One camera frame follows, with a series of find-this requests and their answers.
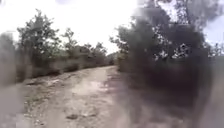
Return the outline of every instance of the vegetation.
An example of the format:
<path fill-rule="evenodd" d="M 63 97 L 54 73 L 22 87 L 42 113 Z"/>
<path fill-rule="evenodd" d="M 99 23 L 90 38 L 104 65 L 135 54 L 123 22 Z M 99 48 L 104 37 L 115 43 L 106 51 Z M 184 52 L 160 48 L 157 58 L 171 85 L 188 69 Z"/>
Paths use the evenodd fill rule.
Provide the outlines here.
<path fill-rule="evenodd" d="M 24 27 L 18 28 L 18 42 L 14 42 L 10 34 L 2 34 L 1 61 L 6 63 L 5 67 L 9 64 L 11 66 L 0 67 L 7 69 L 7 72 L 14 67 L 14 73 L 10 74 L 17 74 L 18 81 L 108 65 L 106 49 L 102 43 L 95 47 L 90 44 L 79 45 L 70 28 L 60 36 L 59 30 L 53 29 L 52 24 L 53 20 L 37 10 L 37 14 Z"/>
<path fill-rule="evenodd" d="M 215 18 L 210 15 L 214 16 L 219 6 L 197 7 L 208 13 L 195 13 L 195 16 L 192 12 L 196 8 L 189 1 L 177 0 L 177 20 L 173 20 L 159 2 L 148 0 L 140 6 L 131 27 L 120 26 L 117 38 L 110 39 L 120 48 L 119 70 L 144 81 L 144 88 L 162 89 L 188 98 L 195 97 L 199 88 L 208 85 L 212 58 L 220 56 L 223 49 L 219 45 L 212 48 L 201 28 Z"/>

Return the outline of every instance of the overcast sky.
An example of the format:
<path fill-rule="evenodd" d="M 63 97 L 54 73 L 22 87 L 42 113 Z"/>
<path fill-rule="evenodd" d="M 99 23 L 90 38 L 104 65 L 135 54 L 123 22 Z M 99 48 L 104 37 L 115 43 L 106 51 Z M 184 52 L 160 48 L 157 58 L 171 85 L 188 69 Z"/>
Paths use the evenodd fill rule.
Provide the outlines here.
<path fill-rule="evenodd" d="M 35 14 L 42 10 L 49 18 L 54 18 L 54 28 L 64 32 L 70 27 L 75 39 L 82 43 L 96 44 L 105 42 L 109 52 L 117 48 L 108 38 L 120 24 L 130 20 L 136 8 L 137 0 L 2 0 L 0 5 L 0 33 L 15 32 L 25 25 Z M 217 18 L 204 30 L 206 38 L 212 42 L 223 41 L 224 16 Z"/>

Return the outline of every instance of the rock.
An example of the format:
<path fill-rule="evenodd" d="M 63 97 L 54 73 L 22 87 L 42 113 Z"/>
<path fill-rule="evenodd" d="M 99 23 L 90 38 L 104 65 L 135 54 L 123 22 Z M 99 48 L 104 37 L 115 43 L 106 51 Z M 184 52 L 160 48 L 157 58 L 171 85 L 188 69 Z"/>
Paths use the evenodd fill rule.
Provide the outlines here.
<path fill-rule="evenodd" d="M 78 118 L 78 115 L 77 114 L 71 114 L 69 116 L 66 116 L 67 119 L 70 119 L 70 120 L 75 120 Z"/>

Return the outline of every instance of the rocky ground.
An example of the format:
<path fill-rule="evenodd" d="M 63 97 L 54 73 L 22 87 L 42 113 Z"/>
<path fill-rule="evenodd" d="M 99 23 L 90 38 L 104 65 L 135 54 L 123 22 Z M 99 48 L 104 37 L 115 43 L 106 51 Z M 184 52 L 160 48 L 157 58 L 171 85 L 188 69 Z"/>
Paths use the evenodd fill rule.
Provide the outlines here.
<path fill-rule="evenodd" d="M 0 128 L 187 126 L 187 114 L 183 114 L 186 113 L 185 110 L 173 108 L 171 113 L 166 106 L 154 102 L 157 97 L 142 98 L 144 91 L 139 93 L 138 90 L 129 89 L 126 84 L 115 67 L 85 69 L 26 80 L 9 89 L 10 92 L 16 90 L 13 94 L 16 94 L 14 97 L 17 100 L 12 98 L 7 102 L 14 103 L 10 105 L 14 107 L 11 110 L 18 111 L 2 114 Z"/>

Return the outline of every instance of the ground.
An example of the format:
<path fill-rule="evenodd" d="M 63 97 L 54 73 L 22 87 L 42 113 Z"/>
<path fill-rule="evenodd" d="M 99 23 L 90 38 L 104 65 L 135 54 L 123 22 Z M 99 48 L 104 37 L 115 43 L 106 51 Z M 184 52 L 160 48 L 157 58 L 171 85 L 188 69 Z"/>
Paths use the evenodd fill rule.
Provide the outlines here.
<path fill-rule="evenodd" d="M 159 96 L 145 97 L 144 91 L 130 89 L 127 83 L 124 75 L 116 71 L 116 67 L 85 69 L 26 80 L 8 89 L 10 92 L 16 90 L 16 94 L 13 94 L 18 93 L 15 97 L 20 98 L 9 101 L 15 104 L 11 105 L 14 107 L 11 110 L 15 112 L 1 116 L 0 122 L 4 123 L 0 123 L 0 128 L 187 126 L 188 116 L 183 114 L 186 113 L 184 109 L 173 108 L 169 109 L 172 112 L 167 111 L 167 106 L 154 102 Z"/>

